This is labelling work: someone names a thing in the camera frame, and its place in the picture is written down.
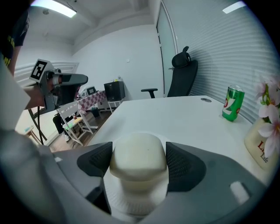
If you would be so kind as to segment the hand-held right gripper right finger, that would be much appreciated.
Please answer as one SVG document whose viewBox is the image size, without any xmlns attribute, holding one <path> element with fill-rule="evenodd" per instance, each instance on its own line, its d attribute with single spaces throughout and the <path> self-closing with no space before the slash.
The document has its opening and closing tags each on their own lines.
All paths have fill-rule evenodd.
<svg viewBox="0 0 280 224">
<path fill-rule="evenodd" d="M 146 224 L 236 224 L 258 204 L 266 186 L 235 160 L 166 143 L 169 183 Z"/>
</svg>

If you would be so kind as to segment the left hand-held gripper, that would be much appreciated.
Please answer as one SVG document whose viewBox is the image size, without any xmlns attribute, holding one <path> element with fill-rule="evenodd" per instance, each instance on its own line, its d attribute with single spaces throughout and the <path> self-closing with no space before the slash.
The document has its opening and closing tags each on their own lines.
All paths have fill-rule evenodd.
<svg viewBox="0 0 280 224">
<path fill-rule="evenodd" d="M 50 61 L 43 59 L 37 60 L 29 79 L 39 87 L 45 110 L 56 110 L 58 105 L 75 101 L 80 87 L 88 82 L 86 75 L 61 73 Z"/>
</svg>

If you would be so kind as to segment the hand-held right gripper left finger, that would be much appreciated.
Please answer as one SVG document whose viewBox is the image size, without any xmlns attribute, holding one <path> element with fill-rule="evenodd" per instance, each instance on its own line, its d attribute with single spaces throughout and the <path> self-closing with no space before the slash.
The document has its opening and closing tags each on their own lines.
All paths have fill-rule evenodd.
<svg viewBox="0 0 280 224">
<path fill-rule="evenodd" d="M 105 192 L 104 176 L 112 156 L 112 142 L 53 154 L 63 174 L 61 198 L 82 220 L 113 220 Z"/>
</svg>

